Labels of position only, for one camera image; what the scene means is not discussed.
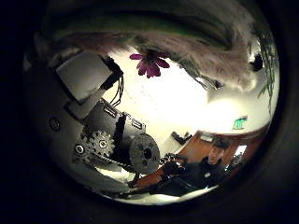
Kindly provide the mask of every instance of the black cable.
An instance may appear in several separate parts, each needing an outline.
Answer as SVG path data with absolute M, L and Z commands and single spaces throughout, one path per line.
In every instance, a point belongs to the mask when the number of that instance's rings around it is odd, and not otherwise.
M 115 98 L 118 96 L 119 91 L 120 91 L 120 80 L 118 80 L 118 90 L 117 90 L 115 96 L 113 97 L 113 99 L 110 101 L 111 105 L 112 105 L 113 101 L 115 100 Z
M 118 87 L 118 94 L 120 95 L 119 99 L 113 104 L 113 106 L 117 106 L 121 103 L 121 98 L 123 94 L 123 87 L 124 87 L 124 79 L 121 77 L 120 85 Z

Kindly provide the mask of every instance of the wire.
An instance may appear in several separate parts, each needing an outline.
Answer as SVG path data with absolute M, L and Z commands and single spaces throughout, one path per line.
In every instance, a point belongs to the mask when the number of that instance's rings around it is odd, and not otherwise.
M 123 87 L 124 87 L 124 78 L 120 77 L 119 81 L 118 81 L 118 90 L 115 94 L 115 96 L 113 97 L 113 99 L 111 100 L 111 104 L 112 106 L 117 106 L 121 103 L 121 98 L 122 98 L 122 94 L 123 94 Z M 119 99 L 113 103 L 113 101 L 117 98 L 117 96 L 119 95 Z

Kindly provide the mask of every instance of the exit sign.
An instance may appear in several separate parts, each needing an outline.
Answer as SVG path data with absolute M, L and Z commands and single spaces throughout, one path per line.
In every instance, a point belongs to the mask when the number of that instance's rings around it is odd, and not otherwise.
M 244 129 L 244 122 L 247 121 L 247 116 L 243 116 L 235 120 L 233 130 L 241 130 Z

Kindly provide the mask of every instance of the white wall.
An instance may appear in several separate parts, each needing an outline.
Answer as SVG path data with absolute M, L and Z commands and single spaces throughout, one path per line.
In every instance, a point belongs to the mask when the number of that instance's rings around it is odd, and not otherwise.
M 208 91 L 208 103 L 204 108 L 204 115 L 198 120 L 201 130 L 215 133 L 248 133 L 262 128 L 273 117 L 278 99 L 279 75 L 276 72 L 276 82 L 271 101 L 271 114 L 268 110 L 269 95 L 258 98 L 258 94 L 266 82 L 264 69 L 258 73 L 256 88 L 248 93 L 222 88 Z M 233 130 L 234 121 L 242 116 L 248 116 L 243 130 Z

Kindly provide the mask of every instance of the dark jacket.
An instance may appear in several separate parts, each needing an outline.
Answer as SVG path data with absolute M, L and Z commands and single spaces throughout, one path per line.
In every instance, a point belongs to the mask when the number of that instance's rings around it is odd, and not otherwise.
M 152 193 L 181 196 L 197 189 L 213 187 L 225 177 L 225 170 L 221 161 L 215 165 L 207 163 L 208 157 L 200 162 L 187 163 L 185 170 L 177 177 L 164 183 Z
M 197 189 L 210 188 L 219 184 L 225 176 L 221 160 L 215 165 L 210 165 L 207 161 L 208 157 L 205 157 L 201 162 L 187 163 L 185 171 L 182 172 L 179 178 Z

